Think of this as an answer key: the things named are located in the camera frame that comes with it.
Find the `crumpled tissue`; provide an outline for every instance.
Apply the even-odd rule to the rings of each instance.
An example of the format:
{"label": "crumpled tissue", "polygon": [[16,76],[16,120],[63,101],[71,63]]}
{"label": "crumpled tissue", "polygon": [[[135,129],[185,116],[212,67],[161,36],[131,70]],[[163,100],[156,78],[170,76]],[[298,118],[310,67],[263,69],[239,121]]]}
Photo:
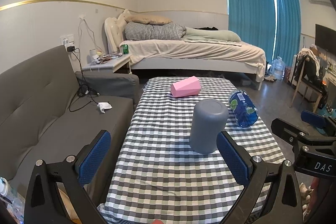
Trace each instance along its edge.
{"label": "crumpled tissue", "polygon": [[109,103],[106,103],[106,102],[102,102],[102,103],[98,103],[99,108],[100,108],[100,111],[102,113],[105,113],[105,109],[110,109],[112,108],[112,106],[109,104]]}

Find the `green can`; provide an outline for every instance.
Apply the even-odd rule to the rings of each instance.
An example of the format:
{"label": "green can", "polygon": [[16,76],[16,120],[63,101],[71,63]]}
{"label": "green can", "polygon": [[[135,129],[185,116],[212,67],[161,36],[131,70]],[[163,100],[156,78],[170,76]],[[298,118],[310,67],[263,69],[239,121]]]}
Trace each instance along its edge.
{"label": "green can", "polygon": [[123,54],[128,54],[128,45],[127,44],[124,44],[123,45]]}

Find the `upside-down gray tumbler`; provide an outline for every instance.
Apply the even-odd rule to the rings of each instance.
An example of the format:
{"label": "upside-down gray tumbler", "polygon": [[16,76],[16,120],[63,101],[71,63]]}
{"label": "upside-down gray tumbler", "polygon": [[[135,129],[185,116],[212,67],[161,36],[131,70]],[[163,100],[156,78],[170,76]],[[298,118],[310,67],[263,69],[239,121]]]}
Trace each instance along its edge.
{"label": "upside-down gray tumbler", "polygon": [[216,138],[227,122],[228,109],[221,101],[204,99],[194,107],[189,145],[197,153],[210,154],[217,150]]}

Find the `floor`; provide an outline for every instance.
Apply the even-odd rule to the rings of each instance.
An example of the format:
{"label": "floor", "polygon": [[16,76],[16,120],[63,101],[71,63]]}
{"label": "floor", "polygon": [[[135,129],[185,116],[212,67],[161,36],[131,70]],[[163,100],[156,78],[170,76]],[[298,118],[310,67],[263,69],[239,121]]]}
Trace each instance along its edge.
{"label": "floor", "polygon": [[[203,76],[203,77],[225,77],[230,80],[236,87],[244,89],[255,106],[258,109],[259,116],[265,122],[266,126],[270,129],[271,123],[275,118],[281,118],[311,135],[319,134],[318,131],[309,126],[307,123],[302,122],[300,114],[303,110],[312,110],[312,105],[304,100],[301,103],[302,96],[298,95],[295,98],[293,106],[290,108],[289,104],[292,100],[294,89],[282,80],[277,80],[274,83],[264,81],[261,90],[258,91],[253,85],[242,86],[241,78],[244,75],[240,73],[222,73],[222,72],[209,72],[209,71],[191,71],[191,70],[132,70],[133,74],[139,76],[141,87],[148,81],[148,79],[157,76]],[[292,146],[284,140],[273,135],[279,144],[286,159],[291,162],[294,161],[294,154]],[[313,177],[296,173],[298,182],[304,182],[310,185]]]}

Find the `checkered tablecloth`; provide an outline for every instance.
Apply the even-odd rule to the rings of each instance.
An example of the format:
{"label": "checkered tablecloth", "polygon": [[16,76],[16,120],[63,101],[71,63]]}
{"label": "checkered tablecloth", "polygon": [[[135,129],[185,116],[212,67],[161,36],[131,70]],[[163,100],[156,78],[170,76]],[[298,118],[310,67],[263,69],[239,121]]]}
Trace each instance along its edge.
{"label": "checkered tablecloth", "polygon": [[[228,106],[235,87],[226,79],[199,78],[197,96],[173,98],[170,85],[182,77],[157,77],[146,84],[127,132],[105,204],[98,209],[109,223],[218,223],[237,200],[238,185],[221,154],[194,152],[189,146],[193,109],[212,98]],[[251,156],[281,163],[283,154],[259,118],[240,128],[229,110],[226,131]],[[261,209],[265,184],[254,211]]]}

